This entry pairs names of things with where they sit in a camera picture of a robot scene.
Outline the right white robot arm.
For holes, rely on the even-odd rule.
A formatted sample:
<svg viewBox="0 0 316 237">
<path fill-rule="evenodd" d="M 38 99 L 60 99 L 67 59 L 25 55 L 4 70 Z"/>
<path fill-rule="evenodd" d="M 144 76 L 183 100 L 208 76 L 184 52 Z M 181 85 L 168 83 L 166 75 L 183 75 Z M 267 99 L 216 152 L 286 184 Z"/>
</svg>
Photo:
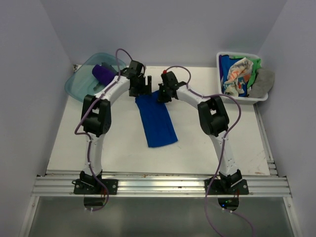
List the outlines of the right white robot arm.
<svg viewBox="0 0 316 237">
<path fill-rule="evenodd" d="M 242 175 L 229 143 L 230 120 L 221 97 L 198 94 L 191 90 L 186 82 L 178 81 L 172 71 L 163 71 L 161 78 L 158 102 L 177 99 L 197 109 L 200 127 L 211 139 L 218 158 L 219 167 L 215 173 L 219 174 L 220 179 L 217 180 L 217 186 L 222 192 L 231 194 L 242 181 Z"/>
</svg>

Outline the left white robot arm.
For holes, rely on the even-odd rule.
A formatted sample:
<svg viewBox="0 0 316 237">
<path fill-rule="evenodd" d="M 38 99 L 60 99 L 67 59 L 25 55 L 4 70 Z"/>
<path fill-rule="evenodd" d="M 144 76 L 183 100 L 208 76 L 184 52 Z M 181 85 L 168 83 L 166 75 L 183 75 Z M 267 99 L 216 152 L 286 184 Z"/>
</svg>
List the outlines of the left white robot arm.
<svg viewBox="0 0 316 237">
<path fill-rule="evenodd" d="M 99 193 L 103 187 L 101 159 L 104 138 L 112 123 L 111 106 L 127 91 L 131 97 L 152 93 L 152 77 L 146 77 L 145 70 L 144 64 L 132 60 L 103 90 L 86 95 L 83 100 L 79 126 L 83 127 L 82 135 L 87 136 L 87 160 L 79 180 L 92 194 Z"/>
</svg>

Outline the blue towel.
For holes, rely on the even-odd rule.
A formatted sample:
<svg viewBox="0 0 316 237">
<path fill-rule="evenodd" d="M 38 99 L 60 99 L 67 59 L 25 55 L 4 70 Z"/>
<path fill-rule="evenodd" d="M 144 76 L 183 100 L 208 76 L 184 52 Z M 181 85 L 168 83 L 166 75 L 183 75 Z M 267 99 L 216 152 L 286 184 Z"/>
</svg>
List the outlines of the blue towel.
<svg viewBox="0 0 316 237">
<path fill-rule="evenodd" d="M 169 112 L 164 103 L 158 101 L 159 92 L 135 98 L 149 148 L 159 148 L 178 141 Z"/>
</svg>

